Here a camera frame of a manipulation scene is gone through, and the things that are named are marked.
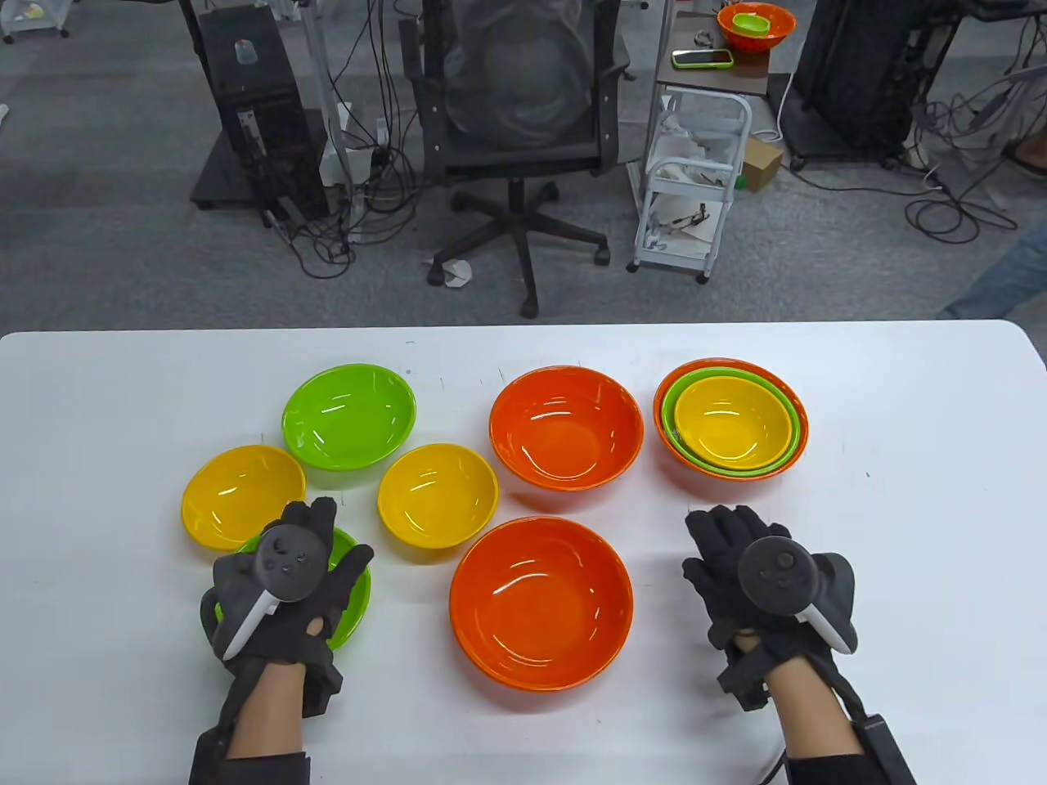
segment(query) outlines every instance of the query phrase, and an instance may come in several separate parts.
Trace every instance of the orange bowl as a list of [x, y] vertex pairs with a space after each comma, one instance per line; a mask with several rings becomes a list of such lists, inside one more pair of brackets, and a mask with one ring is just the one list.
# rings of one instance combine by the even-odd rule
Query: orange bowl
[[[734, 18], [739, 14], [756, 14], [771, 20], [771, 32], [764, 38], [751, 38], [735, 32]], [[796, 17], [772, 3], [735, 3], [723, 7], [716, 15], [728, 46], [743, 54], [762, 54], [771, 51], [782, 41], [796, 32]]]
[[491, 407], [491, 445], [520, 479], [587, 491], [620, 477], [644, 444], [636, 400], [610, 377], [559, 365], [525, 374]]
[[[701, 371], [701, 368], [738, 368], [739, 371], [748, 371], [750, 374], [756, 374], [761, 379], [774, 384], [778, 389], [780, 389], [784, 396], [796, 406], [796, 413], [800, 417], [800, 446], [797, 447], [796, 454], [788, 461], [788, 463], [780, 466], [776, 471], [770, 472], [768, 474], [761, 474], [758, 477], [727, 477], [722, 474], [716, 474], [711, 471], [703, 469], [700, 466], [692, 464], [686, 457], [676, 451], [672, 442], [669, 440], [668, 434], [665, 432], [665, 426], [662, 423], [662, 405], [665, 403], [665, 397], [669, 395], [669, 389], [677, 381], [683, 379], [688, 374], [695, 371]], [[762, 479], [768, 479], [770, 477], [777, 477], [779, 474], [787, 472], [794, 466], [796, 462], [800, 459], [803, 455], [803, 451], [807, 449], [807, 436], [810, 432], [810, 427], [807, 423], [807, 410], [803, 408], [803, 404], [800, 402], [799, 397], [793, 391], [785, 382], [779, 379], [777, 376], [772, 374], [766, 368], [761, 368], [759, 365], [754, 365], [751, 362], [745, 362], [744, 360], [732, 360], [727, 357], [709, 357], [705, 360], [694, 360], [692, 362], [687, 362], [681, 365], [678, 368], [673, 371], [669, 376], [662, 380], [659, 385], [658, 392], [654, 394], [654, 427], [658, 428], [659, 438], [662, 440], [662, 444], [666, 446], [666, 449], [672, 453], [672, 456], [676, 458], [680, 463], [686, 466], [692, 471], [698, 472], [698, 474], [705, 474], [707, 477], [715, 477], [716, 479], [722, 479], [728, 483], [758, 483]]]
[[451, 582], [466, 656], [507, 687], [559, 692], [615, 661], [632, 625], [632, 584], [607, 541], [563, 518], [492, 529]]

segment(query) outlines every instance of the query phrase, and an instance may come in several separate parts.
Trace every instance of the office chair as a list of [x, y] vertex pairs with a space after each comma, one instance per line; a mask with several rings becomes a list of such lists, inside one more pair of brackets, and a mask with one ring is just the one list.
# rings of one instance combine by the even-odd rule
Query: office chair
[[[609, 264], [610, 251], [604, 234], [538, 211], [547, 202], [559, 198], [555, 182], [547, 182], [527, 198], [524, 180], [582, 171], [597, 176], [618, 162], [618, 81], [629, 64], [624, 43], [616, 36], [619, 2], [520, 0], [514, 5], [509, 0], [424, 0], [420, 20], [400, 20], [404, 73], [414, 87], [425, 144], [425, 178], [445, 185], [505, 179], [509, 190], [507, 206], [464, 192], [451, 196], [453, 211], [472, 209], [489, 216], [491, 221], [437, 252], [426, 276], [429, 285], [443, 285], [445, 262], [509, 234], [516, 245], [527, 286], [527, 299], [519, 313], [531, 319], [538, 315], [538, 294], [527, 239], [529, 231], [595, 245], [596, 264]], [[576, 28], [579, 31], [554, 30], [547, 35], [541, 27], [541, 15], [547, 8], [555, 15], [564, 8], [579, 7], [583, 21], [592, 19], [591, 25], [579, 24]], [[534, 18], [536, 9], [538, 22]], [[513, 13], [526, 18], [514, 19]], [[529, 114], [528, 107], [506, 102], [507, 95], [528, 94], [527, 90], [536, 85], [540, 92], [541, 84], [518, 89], [513, 69], [498, 65], [521, 62], [518, 58], [512, 60], [511, 52], [519, 51], [513, 49], [516, 46], [554, 47], [556, 35], [578, 37], [575, 43], [581, 41], [585, 47], [591, 46], [591, 59], [579, 59], [577, 52], [564, 54], [569, 59], [574, 57], [563, 66], [573, 67], [574, 71], [564, 73], [573, 73], [577, 80], [575, 83], [570, 78], [557, 80], [556, 89], [570, 93], [571, 85], [575, 84], [581, 91], [581, 99], [559, 102], [562, 111], [549, 125], [542, 125], [543, 118], [551, 115]], [[561, 51], [574, 50], [563, 44], [556, 54]], [[470, 73], [469, 59], [483, 67]], [[539, 68], [549, 65], [534, 60], [525, 62]], [[549, 67], [561, 65], [555, 63]]]

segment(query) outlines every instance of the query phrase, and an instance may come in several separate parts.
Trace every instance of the jeans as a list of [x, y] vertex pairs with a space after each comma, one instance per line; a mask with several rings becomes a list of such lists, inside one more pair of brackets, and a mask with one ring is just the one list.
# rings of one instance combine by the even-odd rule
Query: jeans
[[1047, 223], [1022, 238], [939, 316], [1002, 319], [1044, 291], [1047, 291]]

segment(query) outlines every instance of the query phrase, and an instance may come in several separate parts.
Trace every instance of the smartphone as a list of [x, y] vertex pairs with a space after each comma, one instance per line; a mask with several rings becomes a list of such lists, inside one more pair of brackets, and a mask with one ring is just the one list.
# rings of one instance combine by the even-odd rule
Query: smartphone
[[734, 55], [730, 49], [675, 49], [672, 52], [672, 67], [685, 68], [730, 68]]

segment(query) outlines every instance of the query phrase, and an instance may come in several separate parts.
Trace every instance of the black glove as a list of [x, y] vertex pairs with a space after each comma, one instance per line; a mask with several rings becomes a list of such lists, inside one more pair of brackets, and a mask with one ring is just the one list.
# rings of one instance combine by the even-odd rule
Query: black glove
[[[325, 545], [325, 561], [330, 561], [334, 544], [334, 518], [338, 508], [334, 499], [320, 497], [312, 507], [303, 501], [288, 504], [280, 523], [303, 526], [316, 535]], [[357, 545], [328, 573], [316, 589], [296, 603], [281, 603], [271, 616], [266, 616], [237, 656], [223, 663], [236, 676], [215, 727], [197, 740], [196, 755], [190, 772], [191, 785], [209, 785], [217, 779], [218, 766], [225, 759], [232, 730], [240, 710], [250, 697], [268, 663], [302, 663], [306, 666], [306, 682], [302, 696], [302, 716], [313, 717], [327, 711], [328, 700], [341, 690], [341, 674], [327, 642], [338, 627], [342, 612], [349, 607], [353, 587], [363, 575], [375, 552], [370, 545]], [[233, 554], [216, 560], [216, 587], [200, 600], [200, 621], [208, 643], [215, 640], [218, 616], [215, 606], [223, 597], [243, 590], [250, 582], [253, 557]], [[314, 619], [324, 621], [316, 635], [307, 632]]]
[[[303, 501], [292, 501], [284, 510], [280, 523], [303, 526], [315, 534], [326, 548], [325, 560], [330, 560], [334, 543], [334, 518], [338, 508], [334, 499], [321, 496], [307, 507]], [[267, 663], [303, 663], [307, 667], [306, 696], [303, 716], [322, 714], [327, 700], [341, 689], [341, 674], [334, 668], [327, 642], [338, 627], [342, 612], [349, 606], [353, 587], [363, 575], [375, 552], [370, 545], [357, 545], [350, 551], [338, 566], [328, 573], [319, 586], [307, 598], [296, 603], [281, 603], [271, 616], [266, 616], [237, 656], [223, 665], [239, 674], [250, 659]], [[209, 642], [218, 628], [216, 603], [222, 602], [224, 591], [237, 590], [237, 579], [251, 580], [250, 554], [223, 556], [215, 563], [216, 587], [209, 589], [200, 602], [200, 621]], [[324, 620], [324, 629], [316, 635], [306, 632], [314, 619]]]
[[[828, 644], [795, 616], [778, 616], [757, 608], [738, 581], [738, 561], [745, 548], [764, 537], [788, 537], [780, 523], [770, 526], [748, 507], [733, 511], [714, 507], [687, 516], [687, 531], [698, 546], [700, 559], [684, 561], [684, 577], [701, 599], [712, 626], [709, 642], [727, 653], [728, 668], [719, 676], [720, 687], [732, 692], [747, 711], [766, 703], [763, 678], [774, 668], [805, 655], [828, 660]], [[758, 635], [760, 645], [744, 654], [734, 643], [739, 633]]]

